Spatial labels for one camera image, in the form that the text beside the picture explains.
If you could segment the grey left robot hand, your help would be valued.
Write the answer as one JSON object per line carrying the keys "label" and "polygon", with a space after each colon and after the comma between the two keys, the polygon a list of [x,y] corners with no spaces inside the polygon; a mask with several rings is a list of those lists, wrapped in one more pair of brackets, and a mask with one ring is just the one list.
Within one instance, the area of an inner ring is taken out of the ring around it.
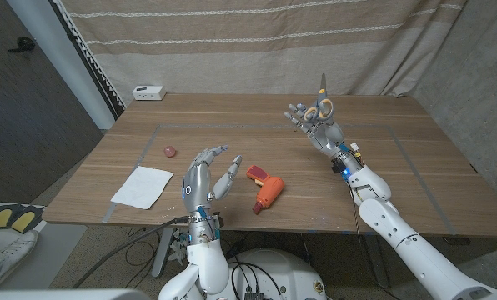
{"label": "grey left robot hand", "polygon": [[188,213],[197,212],[212,207],[213,200],[225,198],[232,186],[243,160],[241,155],[233,159],[226,173],[211,187],[211,172],[209,170],[213,160],[228,150],[228,145],[205,148],[189,165],[183,177],[182,199]]}

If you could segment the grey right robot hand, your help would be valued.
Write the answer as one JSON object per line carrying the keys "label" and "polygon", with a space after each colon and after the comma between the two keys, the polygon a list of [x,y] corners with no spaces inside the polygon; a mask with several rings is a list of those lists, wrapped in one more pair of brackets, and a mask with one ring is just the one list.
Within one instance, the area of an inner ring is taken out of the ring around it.
{"label": "grey right robot hand", "polygon": [[300,129],[312,145],[331,159],[338,156],[344,141],[340,126],[333,120],[334,106],[324,99],[311,107],[289,104],[284,116]]}

